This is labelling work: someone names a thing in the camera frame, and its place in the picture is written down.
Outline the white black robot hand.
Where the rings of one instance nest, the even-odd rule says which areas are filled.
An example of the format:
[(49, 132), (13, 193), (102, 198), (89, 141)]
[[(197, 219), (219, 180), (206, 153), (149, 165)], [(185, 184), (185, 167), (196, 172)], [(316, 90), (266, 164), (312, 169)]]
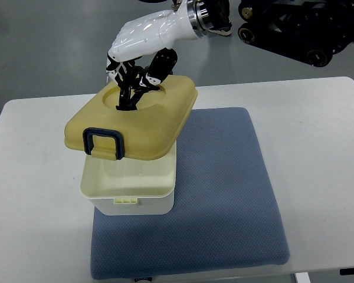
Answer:
[(178, 55), (176, 40), (195, 40), (211, 27), (204, 11), (165, 10), (127, 22), (107, 53), (106, 73), (120, 88), (120, 111), (136, 110), (137, 103), (172, 72)]

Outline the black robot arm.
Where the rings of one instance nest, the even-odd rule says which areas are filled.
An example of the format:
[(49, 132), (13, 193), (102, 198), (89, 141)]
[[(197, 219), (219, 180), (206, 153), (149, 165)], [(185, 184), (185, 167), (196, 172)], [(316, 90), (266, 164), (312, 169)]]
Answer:
[(241, 1), (242, 42), (325, 67), (354, 42), (354, 1)]

